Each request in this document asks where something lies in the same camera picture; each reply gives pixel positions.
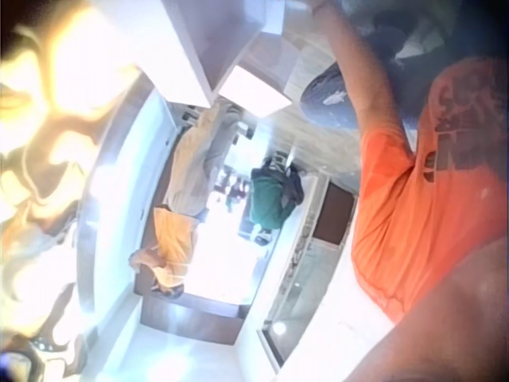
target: yellow shirt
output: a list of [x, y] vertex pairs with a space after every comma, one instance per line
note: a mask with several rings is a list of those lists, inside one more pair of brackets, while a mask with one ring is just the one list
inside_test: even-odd
[[162, 286], [175, 287], [188, 273], [200, 222], [159, 207], [154, 209], [153, 218], [159, 254], [166, 261], [166, 267], [156, 267], [153, 272]]

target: green shirt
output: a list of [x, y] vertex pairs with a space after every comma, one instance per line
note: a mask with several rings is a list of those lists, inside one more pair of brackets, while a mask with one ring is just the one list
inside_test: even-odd
[[283, 185], [272, 177], [252, 180], [250, 220], [265, 229], [279, 229], [295, 209], [295, 202], [282, 206]]

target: orange t-shirt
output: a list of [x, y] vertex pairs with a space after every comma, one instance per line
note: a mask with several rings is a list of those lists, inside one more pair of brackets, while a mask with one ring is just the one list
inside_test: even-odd
[[362, 137], [352, 260], [394, 322], [469, 252], [507, 235], [505, 63], [470, 58], [435, 79], [413, 154], [402, 129]]

